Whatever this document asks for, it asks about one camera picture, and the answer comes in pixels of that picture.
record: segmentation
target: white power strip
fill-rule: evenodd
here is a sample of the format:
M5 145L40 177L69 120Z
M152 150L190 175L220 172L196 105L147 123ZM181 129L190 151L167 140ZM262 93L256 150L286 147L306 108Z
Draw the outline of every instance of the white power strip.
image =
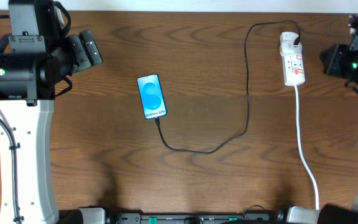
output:
M299 46L293 45L296 38L298 38L298 34L293 32L284 32L281 34L280 55L282 55L283 59L284 84L286 86L294 86L295 89L296 138L298 141L298 150L302 164L304 165L307 173L309 174L311 182L313 184L316 210L319 210L319 194L316 179L314 178L313 173L311 172L308 164L306 163L301 145L298 85L301 85L305 82L305 71L303 70L301 44L299 43Z
M294 32L284 32L280 36L280 54L283 55L283 49L287 46L287 42L294 42L298 38L298 34ZM295 52L294 54L286 54L282 56L284 84L286 86L301 85L305 82L305 71L303 70L302 52Z

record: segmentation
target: wood grain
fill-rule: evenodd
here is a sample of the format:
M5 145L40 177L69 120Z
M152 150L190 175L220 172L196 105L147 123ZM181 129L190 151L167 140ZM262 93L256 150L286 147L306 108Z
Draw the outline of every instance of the wood grain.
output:
M358 98L322 73L320 51L349 43L347 15L71 12L104 63L72 78L55 102L50 150L59 209L107 205L143 212L242 212L252 204L313 207L296 146L293 88L283 86L278 37L290 24L256 27L248 43L250 123L215 154L173 153L142 114L136 78L158 73L173 147L211 150L244 129L243 44L257 22L299 22L306 83L301 133L321 204L350 207L358 189ZM10 32L0 20L0 36Z

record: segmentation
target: power strip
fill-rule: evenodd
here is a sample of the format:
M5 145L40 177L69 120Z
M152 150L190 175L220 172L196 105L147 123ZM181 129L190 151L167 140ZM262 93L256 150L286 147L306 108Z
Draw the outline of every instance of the power strip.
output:
M283 48L287 42L294 42L298 38L298 34L294 32L284 32L280 36L280 54L283 52ZM297 54L282 56L283 71L284 71L284 84L286 86L301 85L305 82L305 71L303 70L302 52Z

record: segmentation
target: white wall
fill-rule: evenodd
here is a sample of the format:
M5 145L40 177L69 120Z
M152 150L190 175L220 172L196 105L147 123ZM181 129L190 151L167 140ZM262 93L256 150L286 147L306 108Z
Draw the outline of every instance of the white wall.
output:
M8 0L0 0L7 9ZM357 13L358 0L60 0L68 10Z

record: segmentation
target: smartphone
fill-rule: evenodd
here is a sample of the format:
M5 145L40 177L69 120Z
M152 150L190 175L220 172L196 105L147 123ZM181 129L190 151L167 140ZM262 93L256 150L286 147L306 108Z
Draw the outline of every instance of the smartphone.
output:
M137 78L137 86L146 119L154 119L167 115L160 79L157 74Z

